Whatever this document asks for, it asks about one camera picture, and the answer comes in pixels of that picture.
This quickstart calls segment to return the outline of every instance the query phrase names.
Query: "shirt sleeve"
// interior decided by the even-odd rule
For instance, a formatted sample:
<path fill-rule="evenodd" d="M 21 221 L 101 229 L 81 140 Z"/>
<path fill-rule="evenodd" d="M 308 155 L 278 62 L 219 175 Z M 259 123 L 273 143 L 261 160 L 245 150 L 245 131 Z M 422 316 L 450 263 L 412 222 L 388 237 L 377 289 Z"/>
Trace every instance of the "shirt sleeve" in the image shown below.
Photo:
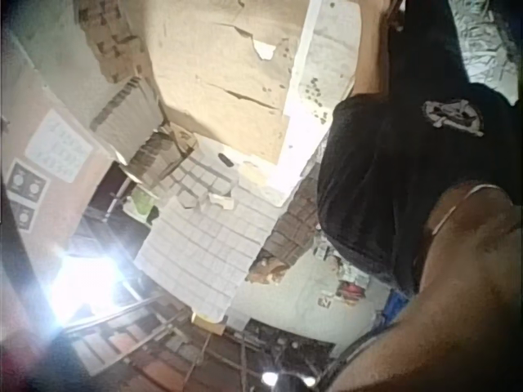
<path fill-rule="evenodd" d="M 318 217 L 327 238 L 347 260 L 389 282 L 394 220 L 390 164 L 380 154 L 390 125 L 388 103 L 358 95 L 333 113 L 318 179 Z"/>

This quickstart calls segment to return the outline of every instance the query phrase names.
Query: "graphic logo on shirt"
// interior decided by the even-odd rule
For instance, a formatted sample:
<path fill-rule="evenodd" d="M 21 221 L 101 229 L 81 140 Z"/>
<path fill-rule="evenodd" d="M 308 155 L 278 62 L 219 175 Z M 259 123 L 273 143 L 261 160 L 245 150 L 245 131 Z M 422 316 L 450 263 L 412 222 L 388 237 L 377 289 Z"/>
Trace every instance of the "graphic logo on shirt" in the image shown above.
<path fill-rule="evenodd" d="M 428 100 L 423 104 L 423 113 L 433 127 L 451 127 L 477 137 L 484 135 L 481 116 L 468 100 L 454 100 L 447 104 Z"/>

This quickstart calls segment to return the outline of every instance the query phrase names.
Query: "stack of boxes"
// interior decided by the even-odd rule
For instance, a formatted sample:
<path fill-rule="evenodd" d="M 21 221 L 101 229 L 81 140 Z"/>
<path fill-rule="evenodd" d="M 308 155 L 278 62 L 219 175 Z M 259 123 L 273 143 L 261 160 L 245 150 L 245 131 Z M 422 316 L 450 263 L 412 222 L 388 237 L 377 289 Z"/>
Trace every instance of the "stack of boxes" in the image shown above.
<path fill-rule="evenodd" d="M 135 75 L 150 81 L 149 54 L 141 39 L 132 35 L 118 0 L 78 0 L 78 22 L 108 82 Z"/>

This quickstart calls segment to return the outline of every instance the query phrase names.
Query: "poster on wall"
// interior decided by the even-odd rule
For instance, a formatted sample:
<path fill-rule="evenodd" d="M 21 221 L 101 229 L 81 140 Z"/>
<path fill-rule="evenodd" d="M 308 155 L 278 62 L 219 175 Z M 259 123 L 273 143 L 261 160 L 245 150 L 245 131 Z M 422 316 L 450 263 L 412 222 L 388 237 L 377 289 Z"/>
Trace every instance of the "poster on wall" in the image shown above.
<path fill-rule="evenodd" d="M 92 145 L 51 109 L 29 141 L 25 157 L 71 183 L 91 151 Z"/>
<path fill-rule="evenodd" d="M 15 159 L 7 176 L 6 191 L 18 230 L 31 232 L 48 186 L 45 176 Z"/>

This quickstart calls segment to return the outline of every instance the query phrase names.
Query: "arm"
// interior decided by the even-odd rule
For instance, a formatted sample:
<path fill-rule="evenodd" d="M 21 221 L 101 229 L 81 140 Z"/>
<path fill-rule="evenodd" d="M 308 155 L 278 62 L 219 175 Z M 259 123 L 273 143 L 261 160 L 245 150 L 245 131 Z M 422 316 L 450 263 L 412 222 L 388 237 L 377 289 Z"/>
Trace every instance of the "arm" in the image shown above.
<path fill-rule="evenodd" d="M 388 94 L 388 25 L 390 0 L 360 1 L 361 37 L 352 96 Z"/>
<path fill-rule="evenodd" d="M 486 190 L 456 214 L 428 252 L 425 287 L 329 392 L 508 390 L 520 374 L 521 208 Z"/>

